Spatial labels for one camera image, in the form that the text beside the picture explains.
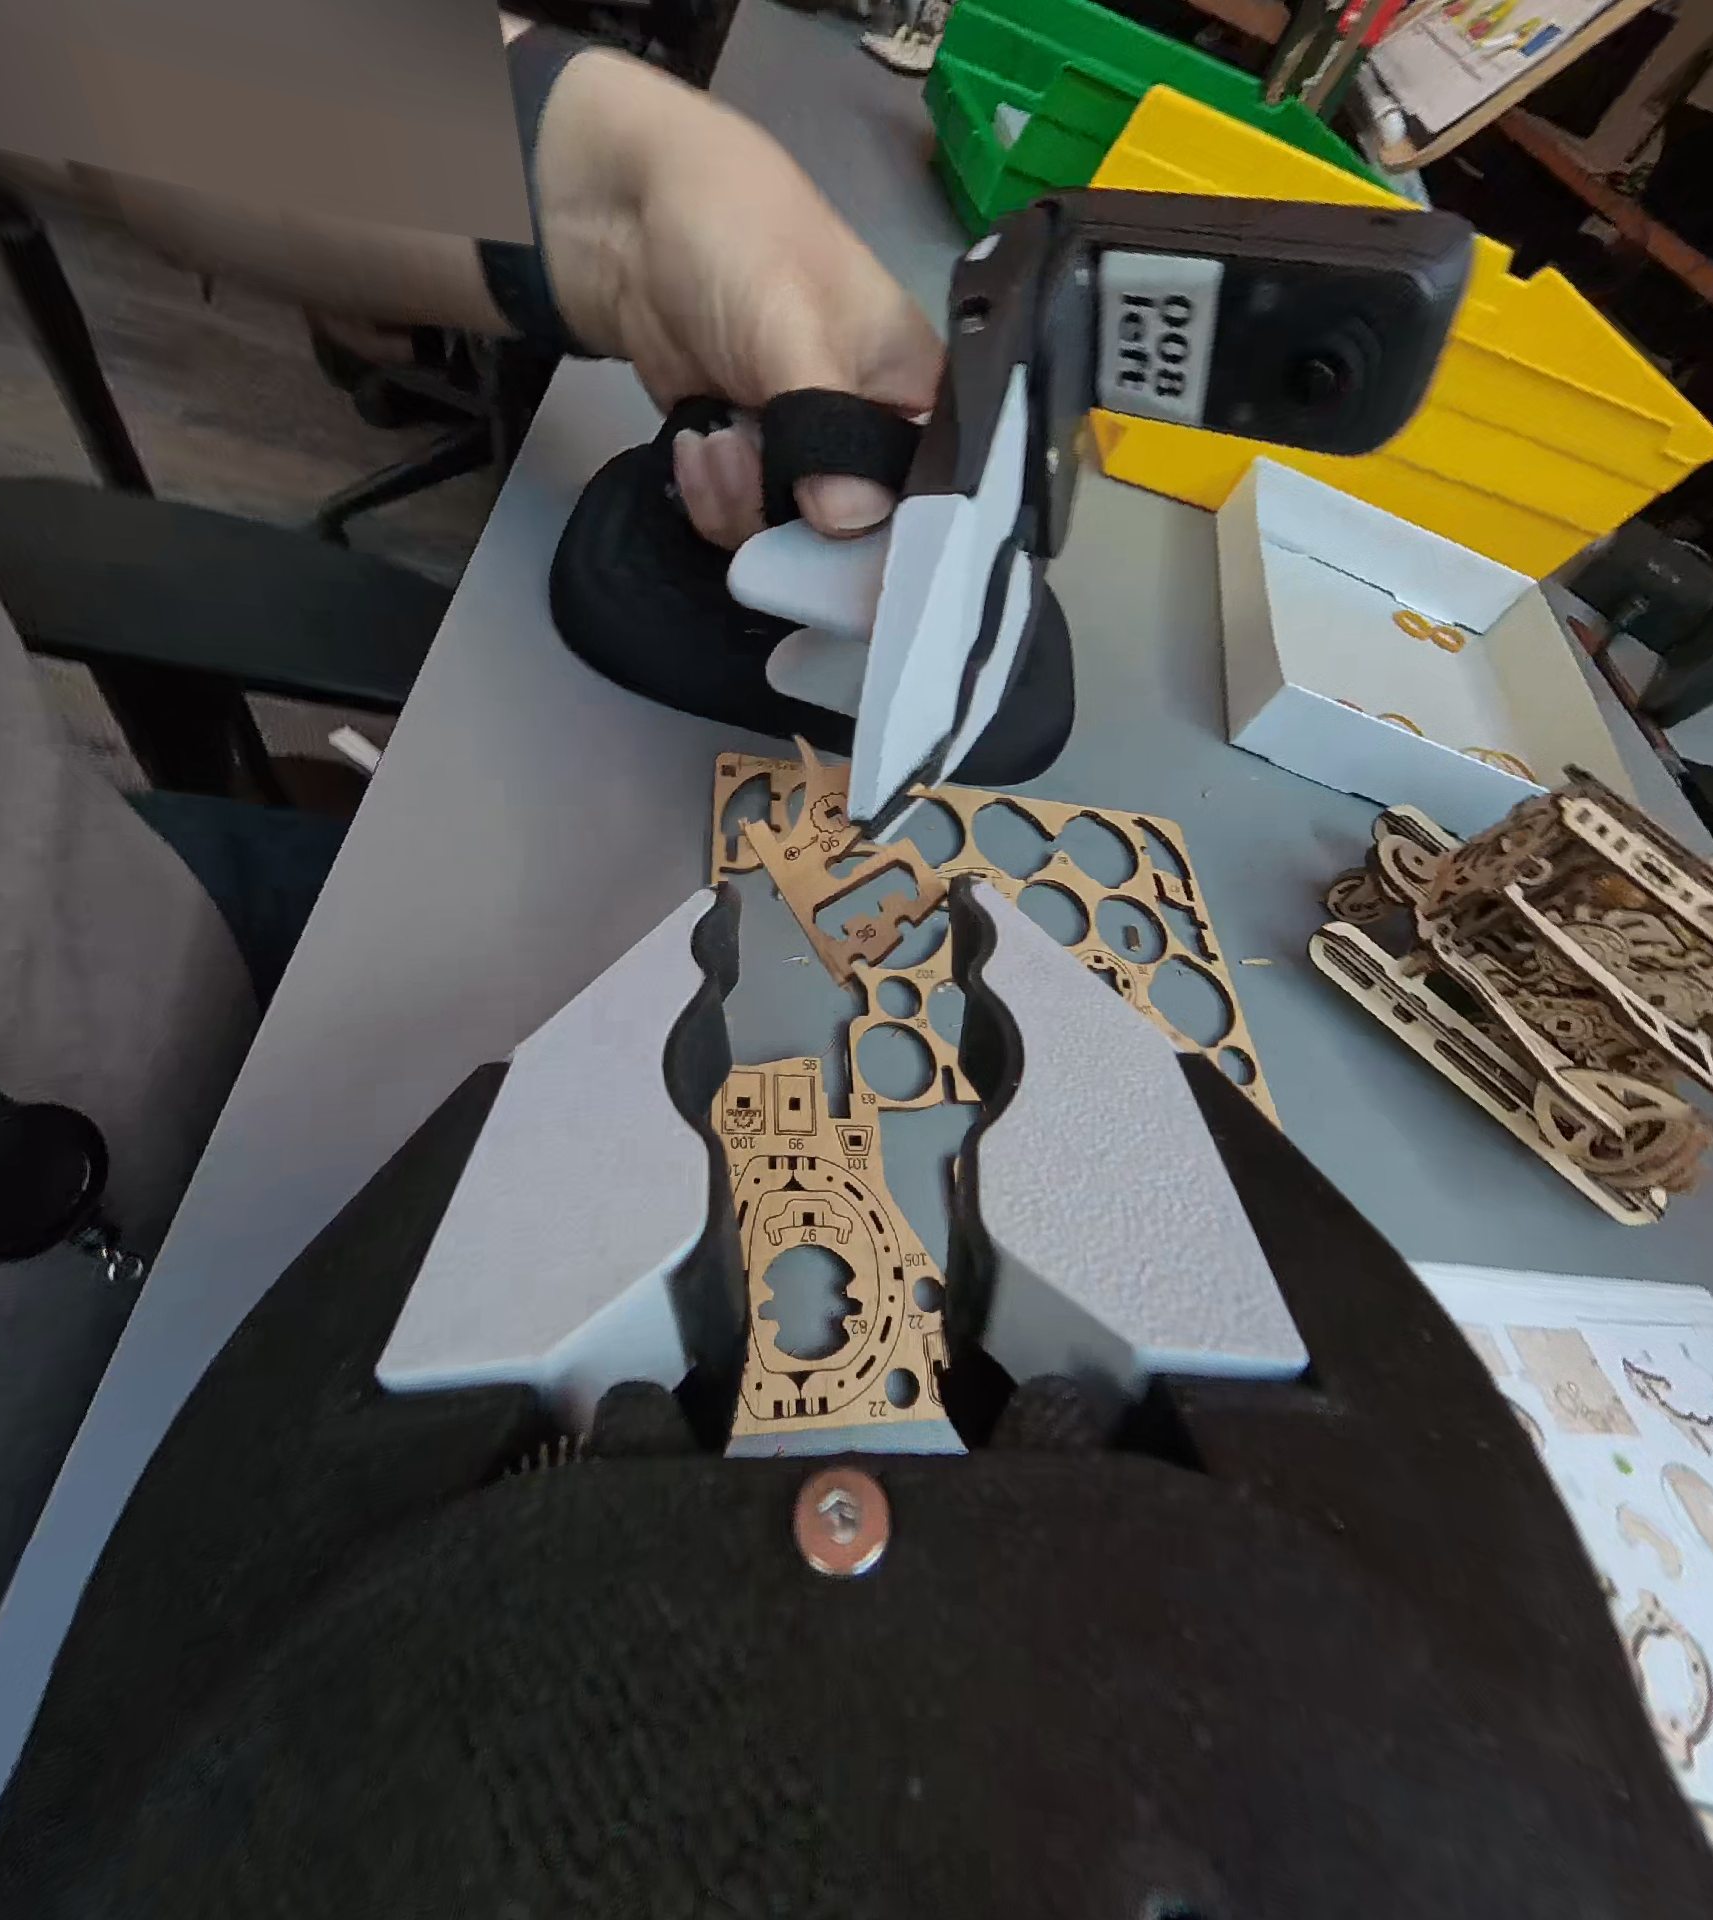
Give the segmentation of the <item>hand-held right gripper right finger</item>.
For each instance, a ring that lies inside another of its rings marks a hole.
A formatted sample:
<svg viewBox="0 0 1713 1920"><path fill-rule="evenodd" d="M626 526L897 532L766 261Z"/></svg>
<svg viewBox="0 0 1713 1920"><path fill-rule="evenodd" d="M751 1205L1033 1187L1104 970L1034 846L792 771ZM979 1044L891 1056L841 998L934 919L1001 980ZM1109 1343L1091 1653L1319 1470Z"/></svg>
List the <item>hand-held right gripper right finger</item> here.
<svg viewBox="0 0 1713 1920"><path fill-rule="evenodd" d="M1069 1388L1109 1432L1157 1382L1296 1390L1311 1350L1204 1116L1186 1054L990 881L948 903L977 1118L945 1254L945 1408L987 1446L1015 1397Z"/></svg>

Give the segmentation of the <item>black fabric pad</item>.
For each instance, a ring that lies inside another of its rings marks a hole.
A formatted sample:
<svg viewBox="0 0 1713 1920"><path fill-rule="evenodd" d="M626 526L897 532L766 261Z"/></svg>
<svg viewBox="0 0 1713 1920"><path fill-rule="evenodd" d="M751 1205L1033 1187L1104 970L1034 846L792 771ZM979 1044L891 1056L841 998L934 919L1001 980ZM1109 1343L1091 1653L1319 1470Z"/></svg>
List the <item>black fabric pad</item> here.
<svg viewBox="0 0 1713 1920"><path fill-rule="evenodd" d="M854 422L829 422L851 400ZM902 487L922 426L851 394L829 394L808 426L776 430L788 476L854 472ZM740 606L726 588L731 554L702 538L673 478L676 437L734 422L724 398L687 398L649 446L610 458L584 487L550 564L562 642L607 682L728 730L802 734L849 755L854 717L776 689L769 660L797 624ZM1065 615L1044 590L1039 632L1008 703L952 778L1001 787L1045 774L1076 727L1076 671Z"/></svg>

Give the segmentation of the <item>yellow plastic bin stack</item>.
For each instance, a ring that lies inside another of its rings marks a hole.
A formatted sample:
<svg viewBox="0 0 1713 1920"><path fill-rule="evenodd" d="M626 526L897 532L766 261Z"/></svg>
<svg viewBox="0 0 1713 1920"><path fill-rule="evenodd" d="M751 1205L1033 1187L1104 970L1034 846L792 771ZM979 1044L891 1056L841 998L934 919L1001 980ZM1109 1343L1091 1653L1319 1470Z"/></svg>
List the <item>yellow plastic bin stack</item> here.
<svg viewBox="0 0 1713 1920"><path fill-rule="evenodd" d="M1208 512L1269 455L1531 578L1713 462L1686 394L1557 269L1522 279L1489 237L1425 410L1383 450L1317 455L1116 411L1094 415L1094 440L1109 478Z"/></svg>

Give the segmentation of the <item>person's leg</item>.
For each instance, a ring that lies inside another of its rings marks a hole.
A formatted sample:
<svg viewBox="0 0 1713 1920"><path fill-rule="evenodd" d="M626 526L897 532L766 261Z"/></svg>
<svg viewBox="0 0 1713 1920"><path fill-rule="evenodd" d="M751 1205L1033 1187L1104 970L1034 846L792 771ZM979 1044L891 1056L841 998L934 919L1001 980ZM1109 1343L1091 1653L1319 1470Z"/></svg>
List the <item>person's leg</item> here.
<svg viewBox="0 0 1713 1920"><path fill-rule="evenodd" d="M188 862L236 942L264 1013L349 837L302 806L138 789L131 809Z"/></svg>

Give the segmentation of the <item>person's left forearm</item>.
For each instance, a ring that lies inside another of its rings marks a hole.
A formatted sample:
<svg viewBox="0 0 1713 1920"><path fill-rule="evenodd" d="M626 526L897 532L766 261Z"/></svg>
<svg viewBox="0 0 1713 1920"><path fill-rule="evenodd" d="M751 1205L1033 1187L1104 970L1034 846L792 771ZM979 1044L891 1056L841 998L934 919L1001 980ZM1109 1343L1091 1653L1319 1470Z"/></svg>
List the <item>person's left forearm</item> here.
<svg viewBox="0 0 1713 1920"><path fill-rule="evenodd" d="M391 227L264 227L218 233L182 254L210 279L236 279L314 314L505 337L474 240Z"/></svg>

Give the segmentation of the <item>green plastic bin stack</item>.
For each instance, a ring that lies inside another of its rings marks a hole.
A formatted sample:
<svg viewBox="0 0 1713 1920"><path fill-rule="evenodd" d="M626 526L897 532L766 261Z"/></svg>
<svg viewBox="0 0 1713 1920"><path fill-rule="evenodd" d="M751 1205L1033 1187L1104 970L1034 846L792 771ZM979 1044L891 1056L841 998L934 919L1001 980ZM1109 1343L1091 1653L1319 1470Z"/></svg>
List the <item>green plastic bin stack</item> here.
<svg viewBox="0 0 1713 1920"><path fill-rule="evenodd" d="M1169 85L1371 187L1386 177L1261 80L1098 2L958 2L924 85L934 174L972 237L1041 194L1087 187L1143 95Z"/></svg>

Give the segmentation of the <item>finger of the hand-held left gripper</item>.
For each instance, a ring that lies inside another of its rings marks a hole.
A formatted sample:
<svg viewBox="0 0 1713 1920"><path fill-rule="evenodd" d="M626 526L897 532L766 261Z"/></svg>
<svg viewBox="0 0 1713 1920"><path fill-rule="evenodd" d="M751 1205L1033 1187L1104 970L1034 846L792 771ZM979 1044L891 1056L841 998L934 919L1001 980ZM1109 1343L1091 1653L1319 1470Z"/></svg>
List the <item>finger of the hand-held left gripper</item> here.
<svg viewBox="0 0 1713 1920"><path fill-rule="evenodd" d="M1008 379L977 493L915 493L891 524L851 743L851 817L893 821L958 771L1027 636L1027 373Z"/></svg>
<svg viewBox="0 0 1713 1920"><path fill-rule="evenodd" d="M1001 707L945 778L1027 782L1057 756L1057 606L1027 551L1027 636Z"/></svg>

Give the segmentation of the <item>wooden parts sheet oval cutout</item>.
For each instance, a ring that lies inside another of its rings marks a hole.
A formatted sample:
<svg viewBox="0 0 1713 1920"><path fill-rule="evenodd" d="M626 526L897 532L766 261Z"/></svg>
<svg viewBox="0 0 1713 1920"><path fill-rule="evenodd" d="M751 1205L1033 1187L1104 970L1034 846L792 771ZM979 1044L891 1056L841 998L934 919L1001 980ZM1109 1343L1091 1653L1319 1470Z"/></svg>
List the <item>wooden parts sheet oval cutout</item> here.
<svg viewBox="0 0 1713 1920"><path fill-rule="evenodd" d="M877 1111L815 1056L734 1068L716 1102L748 1275L728 1452L965 1452L945 1404L941 1268L886 1182Z"/></svg>

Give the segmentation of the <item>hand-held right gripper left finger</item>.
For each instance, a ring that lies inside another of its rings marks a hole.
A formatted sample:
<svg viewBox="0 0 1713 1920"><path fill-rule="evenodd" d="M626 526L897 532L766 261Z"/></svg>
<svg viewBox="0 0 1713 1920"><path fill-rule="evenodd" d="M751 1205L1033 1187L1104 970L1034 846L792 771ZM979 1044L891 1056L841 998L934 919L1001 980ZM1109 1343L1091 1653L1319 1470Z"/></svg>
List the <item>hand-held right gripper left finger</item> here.
<svg viewBox="0 0 1713 1920"><path fill-rule="evenodd" d="M712 1125L740 898L709 884L527 1038L382 1350L400 1397L521 1386L584 1432L666 1388L724 1452L748 1280Z"/></svg>

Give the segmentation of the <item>wooden parts sheet round holes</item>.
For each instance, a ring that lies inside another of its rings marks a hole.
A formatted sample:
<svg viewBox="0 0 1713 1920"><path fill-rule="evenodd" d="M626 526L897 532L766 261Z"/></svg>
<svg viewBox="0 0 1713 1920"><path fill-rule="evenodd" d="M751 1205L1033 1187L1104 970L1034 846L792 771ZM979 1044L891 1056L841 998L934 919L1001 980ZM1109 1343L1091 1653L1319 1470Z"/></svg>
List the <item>wooden parts sheet round holes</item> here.
<svg viewBox="0 0 1713 1920"><path fill-rule="evenodd" d="M745 839L748 824L863 837L845 812L845 787L845 767L808 746L797 756L724 752L709 873L774 881ZM886 846L912 846L945 887L975 877L1008 896L1175 1047L1212 1059L1251 1104L1279 1116L1235 990L1235 963L1218 945L1175 821L948 784L922 789L908 831ZM915 927L883 965L859 965L849 986L836 986L854 994L845 1056L858 1102L915 1112L977 1095L958 1051L963 1009L944 912Z"/></svg>

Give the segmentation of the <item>white cardboard box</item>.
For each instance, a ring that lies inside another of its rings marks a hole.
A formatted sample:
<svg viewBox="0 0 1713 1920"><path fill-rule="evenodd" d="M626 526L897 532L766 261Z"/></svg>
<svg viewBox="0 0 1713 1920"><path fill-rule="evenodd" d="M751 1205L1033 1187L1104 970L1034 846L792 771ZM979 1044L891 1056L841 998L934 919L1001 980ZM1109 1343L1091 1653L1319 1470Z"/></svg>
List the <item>white cardboard box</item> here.
<svg viewBox="0 0 1713 1920"><path fill-rule="evenodd" d="M1540 588L1322 478L1254 458L1216 514L1229 743L1457 837L1554 789L1571 766L1636 802L1571 636ZM1465 628L1447 653L1396 606ZM1426 736L1375 716L1400 713ZM1450 755L1515 755L1525 789Z"/></svg>

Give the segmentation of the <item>open instruction booklet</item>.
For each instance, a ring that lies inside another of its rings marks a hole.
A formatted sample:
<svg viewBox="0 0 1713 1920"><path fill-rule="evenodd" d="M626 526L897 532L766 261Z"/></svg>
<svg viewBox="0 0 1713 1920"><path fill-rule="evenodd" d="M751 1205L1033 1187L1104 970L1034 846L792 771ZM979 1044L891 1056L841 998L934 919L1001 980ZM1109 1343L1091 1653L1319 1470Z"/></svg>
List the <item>open instruction booklet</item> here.
<svg viewBox="0 0 1713 1920"><path fill-rule="evenodd" d="M1713 1294L1419 1267L1554 1479L1713 1847Z"/></svg>

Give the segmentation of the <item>wooden submarine model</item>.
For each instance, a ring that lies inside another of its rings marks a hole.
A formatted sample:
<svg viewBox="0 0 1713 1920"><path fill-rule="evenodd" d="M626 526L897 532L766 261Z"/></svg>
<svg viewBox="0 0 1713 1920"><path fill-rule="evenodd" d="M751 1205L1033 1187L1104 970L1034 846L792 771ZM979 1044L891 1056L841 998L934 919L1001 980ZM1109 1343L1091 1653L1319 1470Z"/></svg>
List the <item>wooden submarine model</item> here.
<svg viewBox="0 0 1713 1920"><path fill-rule="evenodd" d="M1614 1222L1698 1184L1713 856L1568 766L1472 837L1386 806L1325 910L1317 969Z"/></svg>

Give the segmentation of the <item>person's torso in shirt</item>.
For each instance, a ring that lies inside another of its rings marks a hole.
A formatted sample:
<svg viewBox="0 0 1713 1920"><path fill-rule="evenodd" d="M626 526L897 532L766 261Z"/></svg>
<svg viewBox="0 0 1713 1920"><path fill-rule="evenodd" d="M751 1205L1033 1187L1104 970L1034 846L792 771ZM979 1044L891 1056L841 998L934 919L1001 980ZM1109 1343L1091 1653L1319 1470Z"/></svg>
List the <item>person's torso in shirt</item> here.
<svg viewBox="0 0 1713 1920"><path fill-rule="evenodd" d="M0 1090L97 1125L107 1210L154 1248L256 1024L218 903L72 743L0 604ZM128 1312L75 1248L0 1267L0 1596Z"/></svg>

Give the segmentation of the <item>person's left hand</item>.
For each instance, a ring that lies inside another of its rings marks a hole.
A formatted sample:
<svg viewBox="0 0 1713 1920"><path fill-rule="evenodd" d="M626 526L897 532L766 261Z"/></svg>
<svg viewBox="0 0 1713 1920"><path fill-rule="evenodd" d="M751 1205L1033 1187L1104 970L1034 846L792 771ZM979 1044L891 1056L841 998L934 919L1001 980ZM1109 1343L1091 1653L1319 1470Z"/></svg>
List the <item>person's left hand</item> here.
<svg viewBox="0 0 1713 1920"><path fill-rule="evenodd" d="M931 411L944 344L769 130L607 48L559 76L535 152L544 248L575 337L652 400L838 391Z"/></svg>

